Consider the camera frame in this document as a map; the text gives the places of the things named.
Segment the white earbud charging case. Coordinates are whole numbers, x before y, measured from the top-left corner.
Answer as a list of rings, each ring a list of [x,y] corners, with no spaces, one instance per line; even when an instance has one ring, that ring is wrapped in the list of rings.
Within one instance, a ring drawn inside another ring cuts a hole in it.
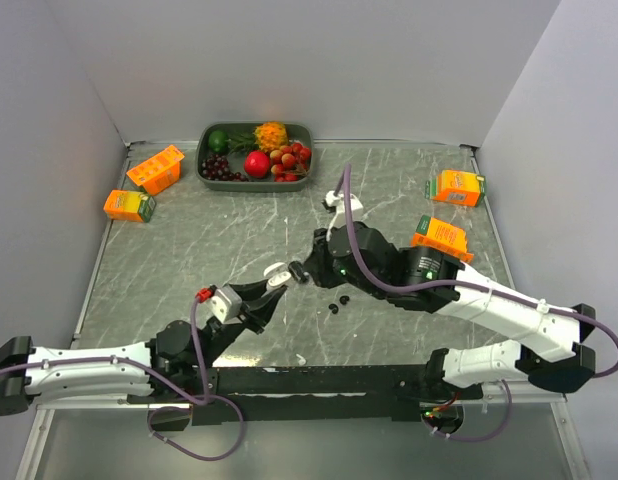
[[[292,279],[288,266],[284,262],[276,262],[269,265],[263,271],[263,276],[266,280],[266,289],[268,291],[285,286]]]

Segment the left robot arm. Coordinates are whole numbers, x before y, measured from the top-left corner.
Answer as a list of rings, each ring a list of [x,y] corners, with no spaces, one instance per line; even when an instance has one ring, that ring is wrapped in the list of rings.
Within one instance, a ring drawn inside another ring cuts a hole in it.
[[[0,416],[34,403],[94,395],[124,395],[149,403],[210,394],[210,368],[246,331],[260,334],[273,317],[291,276],[198,291],[195,307],[210,316],[170,322],[154,338],[86,350],[36,346],[17,336],[0,347]]]

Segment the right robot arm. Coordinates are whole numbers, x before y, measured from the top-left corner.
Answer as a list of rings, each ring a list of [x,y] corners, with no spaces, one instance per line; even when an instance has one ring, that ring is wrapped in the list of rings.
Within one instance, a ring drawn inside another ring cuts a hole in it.
[[[593,378],[595,353],[584,346],[589,331],[577,318],[585,305],[559,308],[521,296],[433,247],[397,248],[361,222],[354,232],[352,245],[344,227],[315,230],[302,269],[316,286],[349,284],[397,308],[465,320],[505,338],[434,351],[425,375],[433,396],[501,380],[567,394]]]

